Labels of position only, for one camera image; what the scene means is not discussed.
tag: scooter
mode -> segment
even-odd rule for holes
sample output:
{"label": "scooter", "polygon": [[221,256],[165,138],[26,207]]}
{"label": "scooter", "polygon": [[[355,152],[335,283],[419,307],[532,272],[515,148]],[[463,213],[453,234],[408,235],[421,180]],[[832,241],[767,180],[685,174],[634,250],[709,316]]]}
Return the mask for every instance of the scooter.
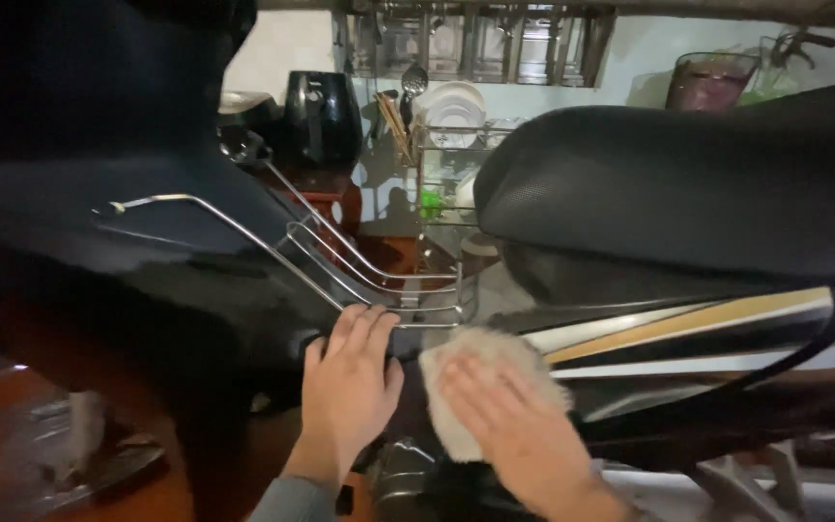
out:
{"label": "scooter", "polygon": [[[382,498],[442,499],[433,516],[484,504],[530,517],[485,466],[447,463],[417,420],[415,358],[459,325],[541,350],[596,458],[701,483],[726,477],[702,465],[712,459],[835,429],[835,87],[724,114],[534,119],[475,182],[502,261],[470,278],[460,266],[399,276],[220,152],[230,29],[246,26],[235,5],[0,13],[0,303],[129,362],[180,436],[202,433],[186,446],[228,440],[259,397],[267,414],[296,406],[304,346],[352,302],[403,316],[389,355],[414,375],[388,444],[362,466]],[[331,253],[342,268],[324,230],[345,246]],[[85,373],[73,379],[86,389]],[[408,477],[420,487],[396,482]],[[768,504],[731,477],[718,483]],[[765,519],[787,511],[766,507]]]}

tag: person's left hand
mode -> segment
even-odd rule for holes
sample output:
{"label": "person's left hand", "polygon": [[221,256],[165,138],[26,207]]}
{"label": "person's left hand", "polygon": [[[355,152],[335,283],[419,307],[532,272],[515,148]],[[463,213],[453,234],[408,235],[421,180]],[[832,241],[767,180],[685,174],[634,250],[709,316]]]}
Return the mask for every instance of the person's left hand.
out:
{"label": "person's left hand", "polygon": [[404,373],[398,360],[385,364],[398,315],[382,305],[343,309],[331,338],[305,352],[302,435],[283,475],[338,489],[356,455],[376,438],[398,406]]}

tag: white wall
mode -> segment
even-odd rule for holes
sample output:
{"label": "white wall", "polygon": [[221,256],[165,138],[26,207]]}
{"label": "white wall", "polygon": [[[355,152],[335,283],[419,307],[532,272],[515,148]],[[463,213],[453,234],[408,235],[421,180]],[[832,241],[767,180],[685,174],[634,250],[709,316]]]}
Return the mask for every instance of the white wall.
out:
{"label": "white wall", "polygon": [[[479,84],[489,118],[532,118],[560,107],[576,105],[639,105],[661,107],[673,65],[680,55],[718,49],[759,47],[764,36],[779,35],[783,26],[772,22],[700,18],[618,18],[608,56],[594,89]],[[835,37],[835,29],[816,32]],[[331,15],[325,12],[261,12],[257,26],[228,68],[225,88],[269,92],[277,100],[290,69],[333,70]],[[799,63],[795,83],[810,89],[835,84],[835,49],[810,45],[807,51],[817,68]],[[437,83],[432,82],[431,89]],[[372,82],[355,79],[356,96],[364,110],[364,133],[374,110],[368,105],[375,92]],[[378,80],[378,90],[399,88],[395,80]],[[407,209],[388,208],[389,192],[415,191],[406,169],[396,167],[389,136],[367,143],[354,179],[363,188],[364,232],[408,234],[413,231]]]}

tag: black motorcycle seat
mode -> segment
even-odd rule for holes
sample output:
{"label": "black motorcycle seat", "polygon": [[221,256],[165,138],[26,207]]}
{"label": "black motorcycle seat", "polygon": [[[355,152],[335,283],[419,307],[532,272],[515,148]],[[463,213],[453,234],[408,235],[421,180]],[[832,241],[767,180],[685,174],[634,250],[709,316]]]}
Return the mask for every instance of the black motorcycle seat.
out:
{"label": "black motorcycle seat", "polygon": [[726,113],[553,111],[474,191],[482,231],[511,242],[835,282],[835,87]]}

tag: gray sleeve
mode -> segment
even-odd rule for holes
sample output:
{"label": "gray sleeve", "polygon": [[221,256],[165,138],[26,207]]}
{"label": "gray sleeve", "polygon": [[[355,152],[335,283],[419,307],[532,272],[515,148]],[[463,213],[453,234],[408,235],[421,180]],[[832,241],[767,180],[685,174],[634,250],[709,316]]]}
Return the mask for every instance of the gray sleeve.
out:
{"label": "gray sleeve", "polygon": [[246,522],[334,522],[335,499],[304,478],[272,481]]}

